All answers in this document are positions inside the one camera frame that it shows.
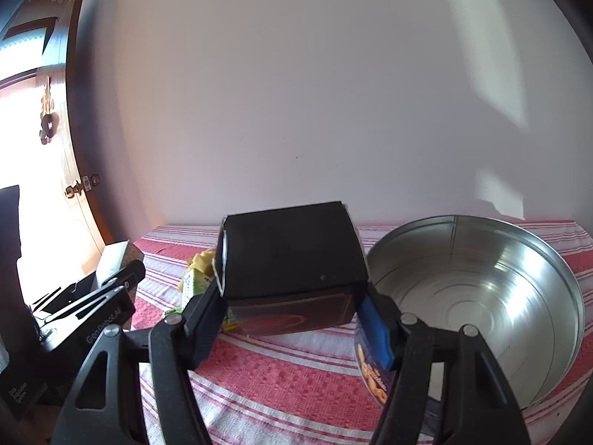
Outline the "black cardboard box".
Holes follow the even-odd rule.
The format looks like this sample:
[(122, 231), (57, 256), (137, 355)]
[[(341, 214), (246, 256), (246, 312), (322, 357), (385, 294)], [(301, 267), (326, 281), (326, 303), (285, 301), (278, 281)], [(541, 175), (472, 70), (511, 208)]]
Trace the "black cardboard box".
[(248, 336), (350, 323), (369, 282), (358, 231), (340, 201), (226, 216), (214, 269)]

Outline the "white box by bed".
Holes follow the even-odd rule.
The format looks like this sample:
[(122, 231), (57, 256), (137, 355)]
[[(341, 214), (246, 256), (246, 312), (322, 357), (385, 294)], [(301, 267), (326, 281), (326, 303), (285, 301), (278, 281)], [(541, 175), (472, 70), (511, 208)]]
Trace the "white box by bed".
[(134, 260), (143, 261), (144, 253), (133, 242), (127, 240), (106, 245), (96, 268), (96, 287), (101, 288), (111, 276)]

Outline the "round metal cookie tin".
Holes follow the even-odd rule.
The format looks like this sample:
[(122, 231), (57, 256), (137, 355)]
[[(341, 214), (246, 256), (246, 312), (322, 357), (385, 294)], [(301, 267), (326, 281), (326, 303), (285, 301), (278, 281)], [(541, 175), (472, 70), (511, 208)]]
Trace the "round metal cookie tin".
[(577, 223), (424, 218), (381, 236), (368, 262), (402, 312), (442, 330), (475, 326), (522, 408), (581, 373), (592, 239)]

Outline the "brass door knob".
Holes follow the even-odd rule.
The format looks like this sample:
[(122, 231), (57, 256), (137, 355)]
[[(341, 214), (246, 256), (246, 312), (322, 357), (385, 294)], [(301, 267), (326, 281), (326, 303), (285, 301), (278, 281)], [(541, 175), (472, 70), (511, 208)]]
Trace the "brass door knob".
[(81, 182), (76, 181), (73, 185), (68, 185), (64, 189), (64, 195), (68, 199), (73, 199), (75, 196), (80, 196), (85, 191), (85, 186)]

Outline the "yellow snack packets pile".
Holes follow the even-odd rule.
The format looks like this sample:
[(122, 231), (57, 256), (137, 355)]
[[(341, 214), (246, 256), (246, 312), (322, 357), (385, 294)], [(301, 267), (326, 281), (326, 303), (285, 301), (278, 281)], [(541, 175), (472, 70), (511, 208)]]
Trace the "yellow snack packets pile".
[(214, 272), (215, 251), (215, 248), (208, 248), (196, 253), (187, 261), (187, 267), (178, 286), (181, 292), (180, 310), (185, 309), (194, 296), (203, 295), (211, 283), (220, 290)]

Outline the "red white striped bedspread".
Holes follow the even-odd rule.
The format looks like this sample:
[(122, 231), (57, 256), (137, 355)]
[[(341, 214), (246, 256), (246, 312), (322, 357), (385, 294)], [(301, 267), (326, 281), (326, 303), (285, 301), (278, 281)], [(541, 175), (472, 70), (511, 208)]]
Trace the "red white striped bedspread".
[[(547, 443), (580, 398), (592, 369), (592, 238), (574, 221), (527, 222), (569, 264), (585, 302), (585, 337), (576, 363), (546, 400), (525, 410), (531, 440)], [(133, 326), (145, 329), (178, 306), (178, 285), (195, 254), (214, 246), (215, 226), (161, 226), (136, 241), (146, 277)], [(381, 408), (363, 384), (353, 323), (319, 332), (218, 336), (190, 381), (216, 444), (366, 444)]]

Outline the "hanging door ornament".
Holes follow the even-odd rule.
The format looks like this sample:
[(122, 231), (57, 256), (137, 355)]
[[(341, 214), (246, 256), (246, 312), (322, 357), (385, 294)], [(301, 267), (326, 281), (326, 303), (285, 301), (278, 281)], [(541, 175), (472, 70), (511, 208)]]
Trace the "hanging door ornament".
[(40, 131), (39, 140), (43, 145), (51, 142), (55, 136), (59, 124), (59, 116), (54, 112), (54, 101), (51, 96), (51, 79), (45, 75), (43, 80), (43, 94), (40, 99)]

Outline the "dark wooden door frame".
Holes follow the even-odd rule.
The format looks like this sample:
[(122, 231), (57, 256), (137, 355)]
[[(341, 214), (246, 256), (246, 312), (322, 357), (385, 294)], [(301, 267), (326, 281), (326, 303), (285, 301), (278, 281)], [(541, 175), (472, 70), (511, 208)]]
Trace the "dark wooden door frame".
[(113, 232), (97, 198), (102, 177), (90, 158), (96, 145), (96, 134), (92, 130), (92, 117), (95, 112), (92, 106), (87, 105), (89, 92), (85, 90), (85, 77), (79, 64), (79, 20), (82, 3), (83, 0), (72, 0), (72, 14), (68, 21), (65, 58), (67, 114), (73, 154), (79, 176), (82, 178), (82, 194), (86, 197), (97, 233), (105, 244), (112, 244), (115, 242)]

